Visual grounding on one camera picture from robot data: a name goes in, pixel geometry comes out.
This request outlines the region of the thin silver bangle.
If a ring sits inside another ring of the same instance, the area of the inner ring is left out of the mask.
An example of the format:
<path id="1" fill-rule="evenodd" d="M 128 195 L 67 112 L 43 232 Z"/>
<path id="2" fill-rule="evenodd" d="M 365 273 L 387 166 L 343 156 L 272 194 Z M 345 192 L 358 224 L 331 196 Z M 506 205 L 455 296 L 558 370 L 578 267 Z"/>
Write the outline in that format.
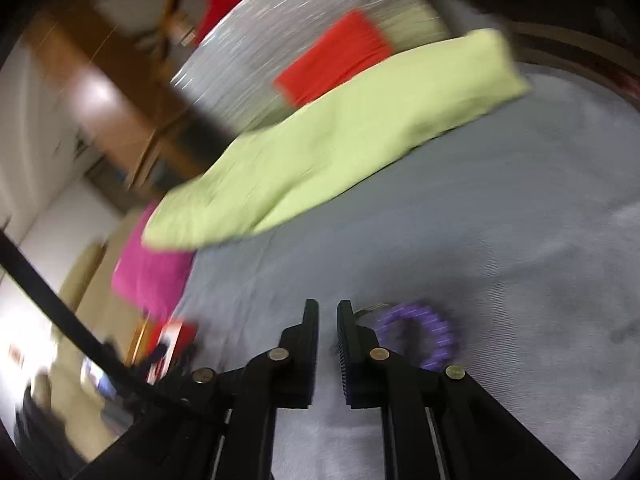
<path id="1" fill-rule="evenodd" d="M 360 318 L 379 318 L 392 307 L 393 305 L 388 304 L 387 302 L 379 302 L 378 304 L 371 304 L 369 307 L 356 311 L 354 315 L 356 320 L 360 320 Z"/>

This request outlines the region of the red jewelry box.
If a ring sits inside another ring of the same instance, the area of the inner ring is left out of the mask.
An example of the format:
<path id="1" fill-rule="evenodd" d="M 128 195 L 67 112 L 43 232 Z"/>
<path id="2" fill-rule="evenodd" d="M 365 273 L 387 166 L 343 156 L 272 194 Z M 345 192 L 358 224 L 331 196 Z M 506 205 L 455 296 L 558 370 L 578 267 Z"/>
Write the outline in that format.
<path id="1" fill-rule="evenodd" d="M 176 365 L 186 350 L 194 343 L 198 324 L 185 320 L 173 320 L 152 331 L 150 353 L 162 350 L 160 357 L 150 365 L 146 381 L 155 385 Z"/>

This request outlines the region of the magenta pink pillow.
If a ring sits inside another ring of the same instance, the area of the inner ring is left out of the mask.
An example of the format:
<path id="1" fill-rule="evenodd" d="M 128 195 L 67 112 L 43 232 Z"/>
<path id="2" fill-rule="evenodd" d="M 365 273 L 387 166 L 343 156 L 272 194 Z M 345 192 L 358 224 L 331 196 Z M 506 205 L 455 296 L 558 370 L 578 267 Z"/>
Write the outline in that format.
<path id="1" fill-rule="evenodd" d="M 157 203 L 147 206 L 122 248 L 111 285 L 113 292 L 157 322 L 171 318 L 189 279 L 195 252 L 159 252 L 142 243 Z"/>

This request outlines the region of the light green folded blanket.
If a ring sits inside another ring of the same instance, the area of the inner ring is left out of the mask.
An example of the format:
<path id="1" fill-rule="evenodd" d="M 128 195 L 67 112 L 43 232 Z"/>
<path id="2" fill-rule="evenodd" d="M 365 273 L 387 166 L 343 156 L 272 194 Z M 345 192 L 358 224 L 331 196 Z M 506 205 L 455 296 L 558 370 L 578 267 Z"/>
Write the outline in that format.
<path id="1" fill-rule="evenodd" d="M 142 242 L 173 252 L 266 232 L 528 90 L 495 29 L 395 54 L 280 124 L 238 136 L 160 201 Z"/>

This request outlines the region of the silver foil insulation sheet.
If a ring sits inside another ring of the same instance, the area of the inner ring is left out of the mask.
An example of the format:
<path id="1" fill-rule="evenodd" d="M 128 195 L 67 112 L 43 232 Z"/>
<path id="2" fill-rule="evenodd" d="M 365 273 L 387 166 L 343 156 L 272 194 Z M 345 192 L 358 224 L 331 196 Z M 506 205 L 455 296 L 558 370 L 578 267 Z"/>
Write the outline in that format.
<path id="1" fill-rule="evenodd" d="M 427 0 L 242 0 L 171 83 L 226 136 L 273 125 L 293 111 L 273 79 L 352 9 L 366 14 L 397 52 L 449 36 Z"/>

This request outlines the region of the red small pillow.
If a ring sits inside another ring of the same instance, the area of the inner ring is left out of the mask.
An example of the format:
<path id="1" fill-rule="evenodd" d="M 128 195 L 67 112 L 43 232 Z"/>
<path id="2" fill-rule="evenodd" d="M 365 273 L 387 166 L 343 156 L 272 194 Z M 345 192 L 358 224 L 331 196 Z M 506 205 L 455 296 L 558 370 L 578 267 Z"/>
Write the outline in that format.
<path id="1" fill-rule="evenodd" d="M 274 78 L 273 85 L 291 105 L 302 107 L 393 54 L 366 14 L 351 10 Z"/>

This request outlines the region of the wooden cabinet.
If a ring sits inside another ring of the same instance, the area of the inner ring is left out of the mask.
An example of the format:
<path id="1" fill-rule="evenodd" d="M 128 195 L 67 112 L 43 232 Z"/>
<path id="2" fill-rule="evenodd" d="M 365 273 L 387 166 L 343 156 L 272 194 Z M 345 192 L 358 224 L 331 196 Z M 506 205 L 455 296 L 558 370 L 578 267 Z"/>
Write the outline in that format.
<path id="1" fill-rule="evenodd" d="M 25 30 L 47 82 L 126 188 L 163 194 L 213 165 L 224 137 L 157 79 L 136 48 L 90 0 L 48 0 Z"/>

